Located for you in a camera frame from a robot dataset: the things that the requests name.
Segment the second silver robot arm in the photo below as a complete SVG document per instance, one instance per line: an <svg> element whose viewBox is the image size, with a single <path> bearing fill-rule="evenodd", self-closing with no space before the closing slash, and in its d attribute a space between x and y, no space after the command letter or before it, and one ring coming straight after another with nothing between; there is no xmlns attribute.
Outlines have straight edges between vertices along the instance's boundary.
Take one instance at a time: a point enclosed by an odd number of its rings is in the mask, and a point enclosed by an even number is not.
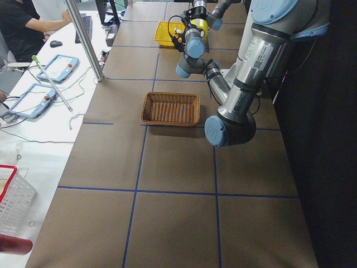
<svg viewBox="0 0 357 268"><path fill-rule="evenodd" d="M218 30L230 1L219 1L212 12L206 1L194 1L181 14L185 29L173 39L182 52L177 75L201 74L219 102L214 116L204 125L207 140L215 147L250 141L256 124L250 105L264 79L277 63L281 46L287 42L321 36L329 26L330 1L252 1L236 63L226 75L214 60L205 60L204 38L208 29Z"/></svg>

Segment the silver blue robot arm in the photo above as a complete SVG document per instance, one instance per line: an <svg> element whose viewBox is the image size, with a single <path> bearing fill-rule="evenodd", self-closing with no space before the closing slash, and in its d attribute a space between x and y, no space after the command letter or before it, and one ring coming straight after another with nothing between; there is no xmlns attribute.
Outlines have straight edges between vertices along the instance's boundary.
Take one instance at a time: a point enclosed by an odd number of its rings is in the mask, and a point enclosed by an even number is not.
<svg viewBox="0 0 357 268"><path fill-rule="evenodd" d="M211 12L208 12L207 1L193 1L192 8L186 12L186 16L191 20L202 19L207 22L209 28L217 31L223 24L225 11L231 6L232 3L237 3L237 1L218 1L214 9Z"/></svg>

